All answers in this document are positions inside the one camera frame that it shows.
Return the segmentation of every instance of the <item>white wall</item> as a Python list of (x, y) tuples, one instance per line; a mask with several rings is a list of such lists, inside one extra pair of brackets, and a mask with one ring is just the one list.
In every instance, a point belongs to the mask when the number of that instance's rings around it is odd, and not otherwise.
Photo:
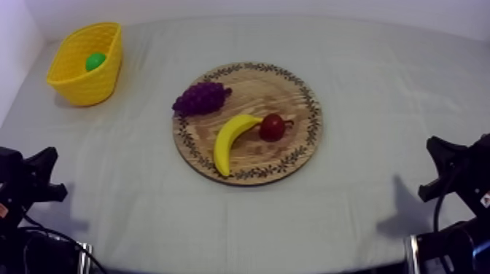
[(44, 44), (24, 0), (1, 0), (0, 126)]
[(48, 39), (97, 21), (209, 15), (334, 15), (490, 39), (489, 0), (26, 0)]

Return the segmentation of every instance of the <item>decorative border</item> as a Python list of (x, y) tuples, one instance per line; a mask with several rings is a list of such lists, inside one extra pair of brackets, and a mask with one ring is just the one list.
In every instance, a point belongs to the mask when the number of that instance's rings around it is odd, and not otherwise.
[(235, 71), (240, 71), (241, 69), (251, 69), (255, 71), (269, 72), (273, 71), (278, 76), (282, 76), (285, 80), (293, 82), (296, 86), (300, 88), (300, 92), (303, 96), (304, 103), (307, 109), (310, 112), (308, 116), (308, 127), (307, 132), (308, 136), (306, 137), (306, 146), (300, 145), (295, 148), (293, 152), (286, 155), (281, 159), (280, 163), (277, 165), (269, 165), (267, 168), (252, 168), (250, 170), (241, 169), (236, 171), (235, 173), (230, 174), (228, 177), (225, 177), (219, 173), (219, 171), (214, 166), (213, 161), (209, 159), (209, 157), (204, 157), (201, 152), (199, 152), (193, 137), (187, 131), (187, 126), (189, 122), (185, 119), (185, 117), (178, 117), (179, 119), (179, 133), (178, 135), (182, 138), (183, 144), (189, 149), (189, 153), (194, 158), (198, 159), (198, 164), (200, 164), (203, 168), (208, 169), (213, 172), (217, 177), (221, 179), (229, 179), (235, 178), (237, 180), (246, 180), (248, 178), (267, 178), (270, 175), (275, 173), (286, 173), (289, 167), (292, 167), (300, 158), (308, 151), (309, 146), (313, 146), (318, 141), (320, 121), (321, 121), (321, 112), (318, 107), (318, 102), (315, 101), (312, 96), (312, 91), (309, 87), (306, 86), (305, 82), (300, 78), (296, 77), (291, 72), (286, 69), (279, 68), (278, 66), (265, 64), (265, 63), (241, 63), (232, 64), (225, 68), (220, 68), (217, 71), (206, 74), (203, 76), (204, 82), (210, 82), (212, 80), (219, 79), (222, 76), (232, 74)]

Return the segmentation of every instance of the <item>red apple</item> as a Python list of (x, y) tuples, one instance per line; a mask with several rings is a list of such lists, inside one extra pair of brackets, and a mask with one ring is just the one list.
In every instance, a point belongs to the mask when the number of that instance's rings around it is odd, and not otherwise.
[(286, 131), (286, 123), (277, 114), (267, 115), (260, 124), (259, 136), (267, 142), (275, 142), (282, 138)]

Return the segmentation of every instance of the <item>label sticker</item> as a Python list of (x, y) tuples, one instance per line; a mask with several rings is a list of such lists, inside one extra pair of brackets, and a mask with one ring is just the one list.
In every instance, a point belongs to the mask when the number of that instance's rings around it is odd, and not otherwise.
[(5, 216), (9, 213), (9, 209), (5, 207), (3, 203), (0, 203), (0, 218), (5, 218)]
[(485, 193), (485, 195), (481, 198), (480, 203), (485, 207), (490, 207), (490, 191)]

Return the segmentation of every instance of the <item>green ball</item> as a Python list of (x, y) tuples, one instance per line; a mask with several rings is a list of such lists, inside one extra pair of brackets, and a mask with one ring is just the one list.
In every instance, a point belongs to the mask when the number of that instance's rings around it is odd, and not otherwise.
[(92, 53), (85, 63), (85, 69), (91, 71), (98, 68), (106, 60), (106, 55), (100, 52)]

